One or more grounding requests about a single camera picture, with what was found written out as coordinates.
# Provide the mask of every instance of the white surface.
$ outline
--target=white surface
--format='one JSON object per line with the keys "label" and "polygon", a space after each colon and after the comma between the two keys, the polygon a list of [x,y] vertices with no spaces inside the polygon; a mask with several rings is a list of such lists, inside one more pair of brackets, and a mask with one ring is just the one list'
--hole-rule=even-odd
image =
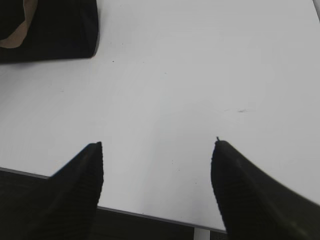
{"label": "white surface", "polygon": [[193,240],[210,240],[210,230],[194,228]]}
{"label": "white surface", "polygon": [[94,58],[0,66],[0,167],[50,176],[102,141],[100,206],[223,230],[210,182],[219,136],[320,203],[312,1],[99,8]]}

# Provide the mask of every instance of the black fabric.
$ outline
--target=black fabric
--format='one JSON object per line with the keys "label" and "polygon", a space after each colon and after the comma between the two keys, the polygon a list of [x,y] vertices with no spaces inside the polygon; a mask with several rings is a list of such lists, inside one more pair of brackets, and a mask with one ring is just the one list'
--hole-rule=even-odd
{"label": "black fabric", "polygon": [[320,239],[320,207],[265,174],[226,141],[215,143],[211,182],[230,240]]}
{"label": "black fabric", "polygon": [[90,58],[98,32],[96,0],[38,0],[22,45],[0,47],[0,63]]}
{"label": "black fabric", "polygon": [[19,199],[2,200],[1,239],[86,239],[102,185],[102,145],[91,143],[44,183]]}
{"label": "black fabric", "polygon": [[9,37],[25,20],[23,0],[0,1],[0,40]]}

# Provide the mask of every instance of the table surface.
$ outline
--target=table surface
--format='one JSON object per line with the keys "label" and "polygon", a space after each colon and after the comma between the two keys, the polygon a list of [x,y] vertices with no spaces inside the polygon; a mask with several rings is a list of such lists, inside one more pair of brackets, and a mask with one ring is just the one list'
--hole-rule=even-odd
{"label": "table surface", "polygon": [[214,142],[320,203],[320,24],[306,0],[102,0],[92,59],[0,66],[0,167],[102,141],[99,206],[223,230]]}

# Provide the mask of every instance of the ribbed texture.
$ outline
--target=ribbed texture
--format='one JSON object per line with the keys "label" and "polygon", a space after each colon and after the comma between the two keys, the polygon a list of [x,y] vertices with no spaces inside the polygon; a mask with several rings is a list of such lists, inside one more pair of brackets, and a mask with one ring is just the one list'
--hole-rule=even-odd
{"label": "ribbed texture", "polygon": [[217,141],[211,181],[230,240],[319,240],[320,207]]}
{"label": "ribbed texture", "polygon": [[0,209],[0,231],[11,240],[84,240],[103,184],[101,142],[89,144],[66,166]]}

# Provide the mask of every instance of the black object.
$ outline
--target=black object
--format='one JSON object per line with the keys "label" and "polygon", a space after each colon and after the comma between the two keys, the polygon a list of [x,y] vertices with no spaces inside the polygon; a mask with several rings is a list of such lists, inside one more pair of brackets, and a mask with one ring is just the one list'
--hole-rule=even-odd
{"label": "black object", "polygon": [[[0,168],[0,200],[21,198],[23,194],[43,184],[48,177]],[[127,212],[98,208],[87,240],[193,240],[194,228],[178,222],[164,222]]]}
{"label": "black object", "polygon": [[230,240],[320,239],[320,207],[272,179],[226,141],[215,143],[211,182]]}
{"label": "black object", "polygon": [[102,185],[102,144],[91,143],[31,191],[1,199],[1,239],[86,239]]}
{"label": "black object", "polygon": [[[11,14],[6,13],[5,7],[0,10],[2,38],[24,19],[22,1],[5,2],[11,1],[7,4]],[[8,24],[4,23],[7,19],[11,20]],[[96,51],[98,32],[96,0],[38,0],[23,43],[17,48],[0,47],[0,63],[90,58]]]}

